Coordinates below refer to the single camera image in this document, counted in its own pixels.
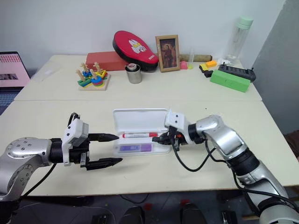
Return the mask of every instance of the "red box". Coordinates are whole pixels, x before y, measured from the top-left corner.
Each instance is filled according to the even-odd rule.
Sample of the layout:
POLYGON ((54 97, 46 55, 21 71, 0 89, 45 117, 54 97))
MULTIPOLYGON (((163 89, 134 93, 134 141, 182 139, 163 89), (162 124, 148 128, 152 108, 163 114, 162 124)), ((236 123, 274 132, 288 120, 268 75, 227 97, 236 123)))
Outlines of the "red box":
POLYGON ((115 51, 88 53, 86 59, 87 67, 95 69, 95 62, 99 63, 100 68, 106 71, 125 70, 125 66, 128 64, 115 51))

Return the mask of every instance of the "black device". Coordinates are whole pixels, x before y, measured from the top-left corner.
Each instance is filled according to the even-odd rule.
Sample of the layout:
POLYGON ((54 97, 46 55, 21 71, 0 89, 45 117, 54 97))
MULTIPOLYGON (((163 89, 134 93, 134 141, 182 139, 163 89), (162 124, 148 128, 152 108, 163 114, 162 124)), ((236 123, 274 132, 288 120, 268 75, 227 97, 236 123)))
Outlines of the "black device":
POLYGON ((256 79, 256 75, 252 69, 239 69, 231 66, 227 66, 226 64, 222 64, 219 66, 219 71, 223 71, 241 78, 249 79, 253 82, 256 79))

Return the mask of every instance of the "picture frame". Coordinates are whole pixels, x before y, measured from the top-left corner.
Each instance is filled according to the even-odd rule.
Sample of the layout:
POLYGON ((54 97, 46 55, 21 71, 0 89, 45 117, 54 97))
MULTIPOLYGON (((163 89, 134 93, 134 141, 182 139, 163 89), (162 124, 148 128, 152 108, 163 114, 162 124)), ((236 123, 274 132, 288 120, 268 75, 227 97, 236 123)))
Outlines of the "picture frame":
POLYGON ((178 35, 156 36, 160 71, 177 71, 179 66, 178 35))

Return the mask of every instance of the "green box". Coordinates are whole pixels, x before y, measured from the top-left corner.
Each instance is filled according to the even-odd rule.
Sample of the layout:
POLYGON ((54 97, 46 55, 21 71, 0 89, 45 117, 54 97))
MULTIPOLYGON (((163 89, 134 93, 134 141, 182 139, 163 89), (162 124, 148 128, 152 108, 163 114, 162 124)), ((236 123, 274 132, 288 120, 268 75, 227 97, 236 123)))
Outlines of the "green box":
POLYGON ((250 85, 249 79, 241 78, 219 70, 213 71, 210 81, 241 92, 246 92, 250 85))

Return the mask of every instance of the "small bottle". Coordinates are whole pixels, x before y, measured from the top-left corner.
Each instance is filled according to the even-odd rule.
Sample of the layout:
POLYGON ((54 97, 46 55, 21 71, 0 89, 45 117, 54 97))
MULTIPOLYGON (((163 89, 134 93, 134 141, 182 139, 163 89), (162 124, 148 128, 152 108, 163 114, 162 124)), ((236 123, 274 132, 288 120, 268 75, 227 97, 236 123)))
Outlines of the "small bottle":
POLYGON ((235 27, 234 35, 230 41, 225 59, 230 60, 232 65, 238 59, 240 51, 248 35, 253 19, 248 17, 240 17, 235 27))

